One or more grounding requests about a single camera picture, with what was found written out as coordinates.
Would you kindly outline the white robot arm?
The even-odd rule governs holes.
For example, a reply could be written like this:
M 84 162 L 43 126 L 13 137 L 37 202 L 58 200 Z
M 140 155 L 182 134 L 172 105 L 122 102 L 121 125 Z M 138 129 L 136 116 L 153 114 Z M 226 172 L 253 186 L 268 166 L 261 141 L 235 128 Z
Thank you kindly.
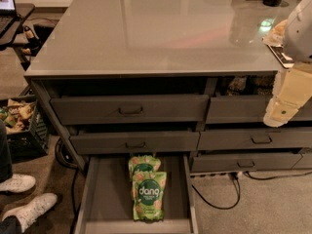
M 293 66 L 275 76 L 263 117 L 263 123 L 273 128 L 287 124 L 312 98 L 312 0 L 301 0 L 283 25 L 283 52 Z

